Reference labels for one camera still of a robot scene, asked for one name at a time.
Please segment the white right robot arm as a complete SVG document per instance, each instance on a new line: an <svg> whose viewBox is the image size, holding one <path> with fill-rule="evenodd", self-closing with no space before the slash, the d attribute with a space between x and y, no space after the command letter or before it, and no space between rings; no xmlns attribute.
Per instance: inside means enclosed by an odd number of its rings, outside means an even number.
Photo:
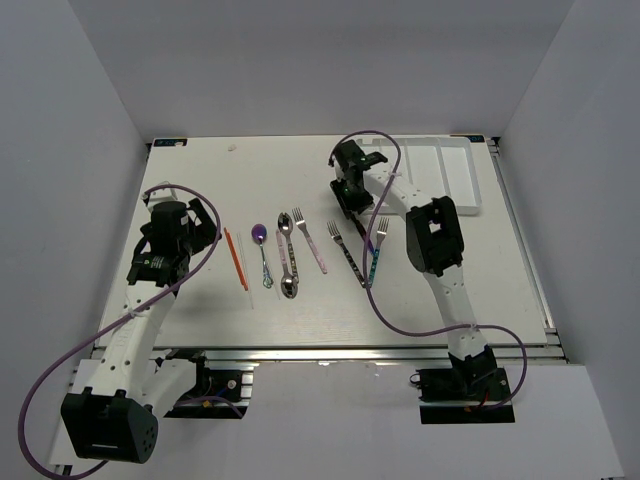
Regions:
<svg viewBox="0 0 640 480"><path fill-rule="evenodd" d="M495 375L497 363L466 291L462 268L464 240L455 203L448 196L429 199L403 180L398 172L400 157L387 172L375 169L387 161L379 152L364 153L353 136L348 135L329 156L328 165L336 172L330 188L346 215L372 208L372 215L376 216L386 204L404 219L408 259L431 288L444 326L428 332L403 330L379 310L371 281L365 283L366 295L378 319L399 335L426 338L445 334L452 388L463 398L475 398Z"/></svg>

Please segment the pink handled fork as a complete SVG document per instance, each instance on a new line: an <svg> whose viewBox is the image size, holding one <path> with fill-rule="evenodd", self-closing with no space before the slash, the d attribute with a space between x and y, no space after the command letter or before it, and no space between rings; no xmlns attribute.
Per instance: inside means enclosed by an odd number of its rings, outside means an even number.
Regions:
<svg viewBox="0 0 640 480"><path fill-rule="evenodd" d="M311 250L311 252L312 252L312 254L314 256L314 259L315 259L319 269L321 270L321 272L323 274L327 274L328 271L327 271L326 265L324 263L324 260L323 260L323 258L321 256L321 254L320 254L320 252L319 252L319 250L318 250L318 248L317 248L317 246L316 246L311 234L309 233L307 222L304 219L301 210L298 207L294 207L293 210L292 210L292 214L293 214L294 222L295 222L296 226L299 228L299 230L302 232L302 234L303 234L303 236L304 236L304 238L305 238L305 240L306 240L306 242L307 242L307 244L308 244L308 246L309 246L309 248L310 248L310 250Z"/></svg>

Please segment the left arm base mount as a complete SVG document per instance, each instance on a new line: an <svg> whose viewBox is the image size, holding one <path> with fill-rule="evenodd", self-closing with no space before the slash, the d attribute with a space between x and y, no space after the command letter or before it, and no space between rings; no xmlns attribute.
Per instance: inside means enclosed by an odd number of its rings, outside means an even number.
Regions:
<svg viewBox="0 0 640 480"><path fill-rule="evenodd" d="M248 409L252 373L231 367L215 366L203 350L170 350L165 357L154 359L155 371L169 360L189 360L196 365L195 385L165 414L172 419L240 419Z"/></svg>

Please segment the teal handled fork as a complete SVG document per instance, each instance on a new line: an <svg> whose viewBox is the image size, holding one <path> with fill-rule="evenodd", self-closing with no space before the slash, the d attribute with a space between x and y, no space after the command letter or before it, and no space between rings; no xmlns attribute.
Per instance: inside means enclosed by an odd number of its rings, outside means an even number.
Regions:
<svg viewBox="0 0 640 480"><path fill-rule="evenodd" d="M369 285L372 286L376 276L377 265L379 261L381 246L384 240L387 237L389 229L389 219L386 216L383 216L378 223L378 228L376 231L376 243L373 251L372 262L370 265L368 281Z"/></svg>

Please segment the iridescent purple knife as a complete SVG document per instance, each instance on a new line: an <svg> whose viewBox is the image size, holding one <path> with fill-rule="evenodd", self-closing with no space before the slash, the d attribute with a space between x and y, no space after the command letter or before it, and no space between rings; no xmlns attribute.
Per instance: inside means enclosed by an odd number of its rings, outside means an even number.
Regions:
<svg viewBox="0 0 640 480"><path fill-rule="evenodd" d="M351 218L351 221L353 222L354 226L356 227L356 230L359 233L361 239L363 240L363 243L367 247L367 250L371 254L374 254L375 248L374 248L373 244L371 243L371 240L367 239L367 237L366 237L366 229L365 229L364 225L360 222L360 220L356 216L353 216Z"/></svg>

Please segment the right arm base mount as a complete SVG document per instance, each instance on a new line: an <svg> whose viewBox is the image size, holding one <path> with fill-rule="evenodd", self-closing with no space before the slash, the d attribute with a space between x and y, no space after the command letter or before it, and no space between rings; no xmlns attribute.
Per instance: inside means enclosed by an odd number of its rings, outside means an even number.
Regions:
<svg viewBox="0 0 640 480"><path fill-rule="evenodd" d="M465 384L453 368L421 369L409 377L419 391L423 425L511 424L515 413L503 368L477 386Z"/></svg>

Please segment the black patterned handle fork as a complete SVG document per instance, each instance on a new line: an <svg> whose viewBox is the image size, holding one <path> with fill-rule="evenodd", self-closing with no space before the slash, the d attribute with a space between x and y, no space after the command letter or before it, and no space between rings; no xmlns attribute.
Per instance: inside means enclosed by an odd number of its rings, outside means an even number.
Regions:
<svg viewBox="0 0 640 480"><path fill-rule="evenodd" d="M352 256L350 250L348 249L347 245L344 242L344 239L337 227L337 224L335 221L330 220L327 222L327 229L328 232L332 238L332 240L338 245L338 247L341 249L341 252L343 254L343 256L345 257L347 263L349 264L350 269L352 270L353 274L355 275L356 279L358 280L360 286L362 288L366 287L366 280L364 278L364 275L360 269L360 267L357 265L354 257Z"/></svg>

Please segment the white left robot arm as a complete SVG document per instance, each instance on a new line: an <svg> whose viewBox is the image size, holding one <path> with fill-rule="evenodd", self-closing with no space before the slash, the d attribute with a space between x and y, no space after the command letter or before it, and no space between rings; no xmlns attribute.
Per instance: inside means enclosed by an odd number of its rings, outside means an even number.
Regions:
<svg viewBox="0 0 640 480"><path fill-rule="evenodd" d="M147 374L160 327L174 305L191 258L219 238L200 199L147 201L150 220L134 248L122 309L103 357L84 389L65 396L61 416L75 454L83 459L143 464L157 441L158 421L185 394L199 399L211 374L173 359Z"/></svg>

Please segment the black patterned handle spoon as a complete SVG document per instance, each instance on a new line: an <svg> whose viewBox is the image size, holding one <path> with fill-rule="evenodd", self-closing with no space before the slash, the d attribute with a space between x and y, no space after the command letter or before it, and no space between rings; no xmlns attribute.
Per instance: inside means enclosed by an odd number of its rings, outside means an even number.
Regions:
<svg viewBox="0 0 640 480"><path fill-rule="evenodd" d="M283 273L280 285L284 296L287 299L294 299L298 294L299 279L297 274L297 265L295 259L295 253L291 241L291 234L293 232L293 220L286 212L281 212L277 220L277 228L283 235L285 243L285 252L287 254L289 272Z"/></svg>

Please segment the purple bowl ornate spoon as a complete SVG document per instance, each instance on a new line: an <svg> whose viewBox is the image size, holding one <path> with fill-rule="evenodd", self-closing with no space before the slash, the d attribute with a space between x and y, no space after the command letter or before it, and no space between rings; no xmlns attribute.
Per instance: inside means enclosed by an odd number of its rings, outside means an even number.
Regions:
<svg viewBox="0 0 640 480"><path fill-rule="evenodd" d="M251 237L260 249L261 262L262 262L262 284L265 288L271 289L274 281L271 275L270 267L267 260L267 254L265 250L265 240L267 237L266 226L261 223L255 224L251 229Z"/></svg>

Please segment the white divided cutlery tray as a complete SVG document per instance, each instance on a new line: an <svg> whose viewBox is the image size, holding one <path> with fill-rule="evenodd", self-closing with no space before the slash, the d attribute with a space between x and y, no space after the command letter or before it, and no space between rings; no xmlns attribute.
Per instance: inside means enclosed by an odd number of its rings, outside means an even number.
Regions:
<svg viewBox="0 0 640 480"><path fill-rule="evenodd" d="M431 197L451 197L463 216L481 212L477 168L486 143L451 136L401 136L397 142L403 178Z"/></svg>

